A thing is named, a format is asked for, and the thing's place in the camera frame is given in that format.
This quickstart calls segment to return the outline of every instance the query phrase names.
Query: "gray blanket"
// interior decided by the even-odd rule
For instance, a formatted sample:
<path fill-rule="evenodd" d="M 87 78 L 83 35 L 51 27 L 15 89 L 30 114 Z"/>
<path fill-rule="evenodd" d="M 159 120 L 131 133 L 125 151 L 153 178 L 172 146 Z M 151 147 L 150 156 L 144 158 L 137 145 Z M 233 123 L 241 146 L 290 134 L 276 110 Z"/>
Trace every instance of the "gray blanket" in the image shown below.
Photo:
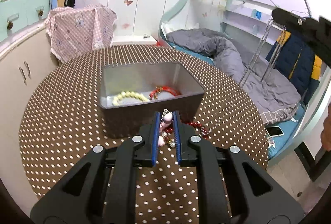
<path fill-rule="evenodd" d="M 183 48 L 214 57 L 214 65 L 239 82 L 252 56 L 249 49 L 226 36 L 209 29 L 178 30 L 167 34 L 167 39 Z M 256 105 L 264 124 L 289 120 L 297 111 L 300 95 L 278 70 L 261 81 L 268 62 L 258 58 L 243 89 Z"/>

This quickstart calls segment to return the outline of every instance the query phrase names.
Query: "phone screen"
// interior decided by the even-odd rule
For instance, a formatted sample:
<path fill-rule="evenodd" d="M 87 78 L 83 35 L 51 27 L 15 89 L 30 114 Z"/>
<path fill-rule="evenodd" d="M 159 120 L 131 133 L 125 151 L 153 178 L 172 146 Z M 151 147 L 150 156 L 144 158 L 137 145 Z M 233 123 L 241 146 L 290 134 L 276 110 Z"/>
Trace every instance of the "phone screen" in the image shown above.
<path fill-rule="evenodd" d="M 282 129 L 278 126 L 265 128 L 270 136 L 282 136 L 284 135 Z"/>

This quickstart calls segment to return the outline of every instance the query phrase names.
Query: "round table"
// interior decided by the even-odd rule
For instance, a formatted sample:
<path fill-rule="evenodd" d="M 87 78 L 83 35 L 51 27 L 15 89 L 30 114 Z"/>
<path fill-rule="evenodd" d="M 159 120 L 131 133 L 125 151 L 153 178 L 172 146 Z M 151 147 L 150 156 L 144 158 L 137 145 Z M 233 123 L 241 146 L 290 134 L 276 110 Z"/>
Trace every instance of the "round table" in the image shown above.
<path fill-rule="evenodd" d="M 196 112 L 198 123 L 218 119 L 236 83 L 214 66 L 165 47 L 120 45 L 94 50 L 62 64 L 34 91 L 19 130 L 26 176 L 41 198 L 93 146 L 119 146 L 123 139 L 107 137 L 97 106 L 102 67 L 140 62 L 179 61 L 206 93 Z M 209 140 L 217 147 L 237 145 L 267 169 L 268 143 L 259 113 L 241 90 Z M 176 165 L 175 149 L 159 148 L 154 168 L 139 167 L 136 191 L 137 223 L 198 223 L 195 168 Z"/>

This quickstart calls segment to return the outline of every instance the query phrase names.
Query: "silver screw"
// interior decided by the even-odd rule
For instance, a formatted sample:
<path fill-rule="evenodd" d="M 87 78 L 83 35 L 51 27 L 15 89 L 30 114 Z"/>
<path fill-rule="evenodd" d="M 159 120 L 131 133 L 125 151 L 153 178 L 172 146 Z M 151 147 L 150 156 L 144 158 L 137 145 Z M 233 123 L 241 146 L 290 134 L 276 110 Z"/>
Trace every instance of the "silver screw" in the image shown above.
<path fill-rule="evenodd" d="M 135 143 L 139 143 L 139 142 L 143 141 L 143 138 L 140 135 L 136 135 L 136 136 L 132 137 L 132 141 Z"/>
<path fill-rule="evenodd" d="M 192 137 L 191 137 L 191 141 L 192 141 L 193 143 L 199 143 L 199 142 L 201 141 L 201 137 L 200 137 L 200 136 L 197 136 L 197 135 L 192 136 Z"/>
<path fill-rule="evenodd" d="M 232 153 L 238 153 L 238 152 L 240 151 L 240 148 L 237 147 L 237 146 L 231 146 L 231 147 L 230 147 L 230 151 L 231 151 Z"/>
<path fill-rule="evenodd" d="M 93 148 L 93 152 L 100 153 L 103 150 L 103 146 L 97 145 Z"/>

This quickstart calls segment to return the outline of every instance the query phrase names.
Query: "pink checkered cover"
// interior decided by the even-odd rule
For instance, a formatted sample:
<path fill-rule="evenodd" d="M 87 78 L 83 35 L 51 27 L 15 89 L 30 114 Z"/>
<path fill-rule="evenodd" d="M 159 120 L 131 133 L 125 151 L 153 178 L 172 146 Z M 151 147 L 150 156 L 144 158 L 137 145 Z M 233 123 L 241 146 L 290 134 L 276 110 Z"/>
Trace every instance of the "pink checkered cover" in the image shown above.
<path fill-rule="evenodd" d="M 109 47 L 116 19 L 116 13 L 102 5 L 51 10 L 45 20 L 51 52 L 61 62 L 67 62 L 93 49 Z"/>

